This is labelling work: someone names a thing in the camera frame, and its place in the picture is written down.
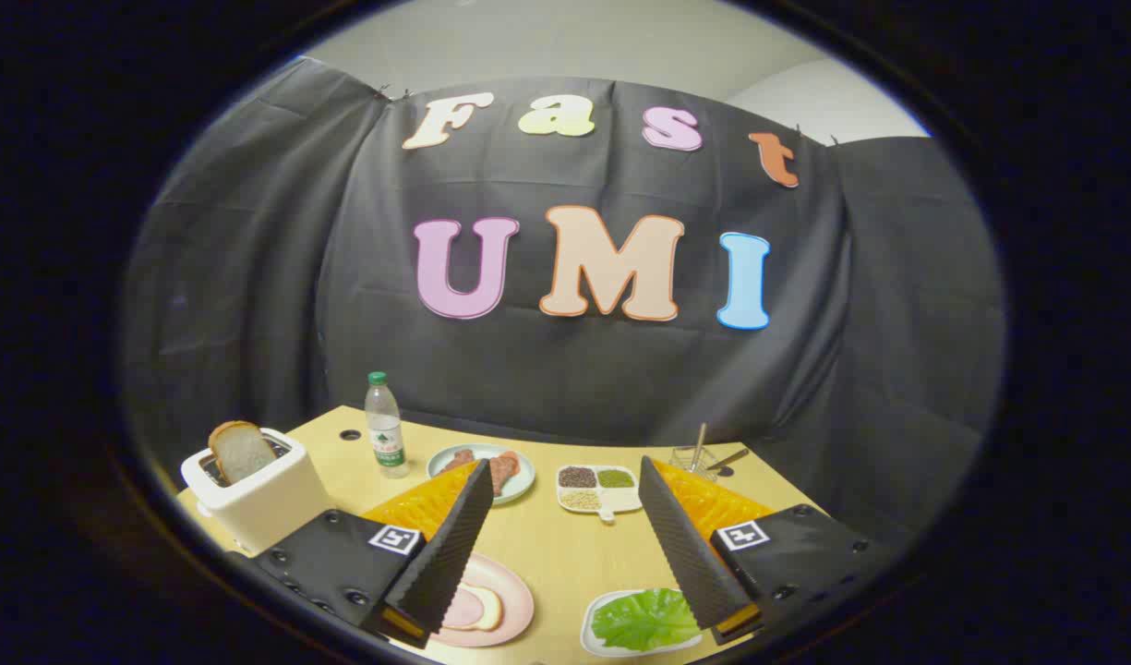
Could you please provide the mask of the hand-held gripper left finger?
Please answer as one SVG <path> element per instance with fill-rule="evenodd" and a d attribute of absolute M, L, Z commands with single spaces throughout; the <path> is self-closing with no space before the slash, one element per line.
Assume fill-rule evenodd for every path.
<path fill-rule="evenodd" d="M 249 571 L 349 627 L 425 647 L 443 625 L 493 489 L 490 464 L 475 460 L 366 516 L 321 511 L 251 558 Z"/>

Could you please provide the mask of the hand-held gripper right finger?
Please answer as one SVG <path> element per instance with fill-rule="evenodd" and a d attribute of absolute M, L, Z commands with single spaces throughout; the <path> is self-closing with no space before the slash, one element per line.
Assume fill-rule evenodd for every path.
<path fill-rule="evenodd" d="M 650 457 L 638 496 L 697 624 L 720 645 L 813 623 L 891 561 L 878 539 L 814 506 L 768 509 Z"/>

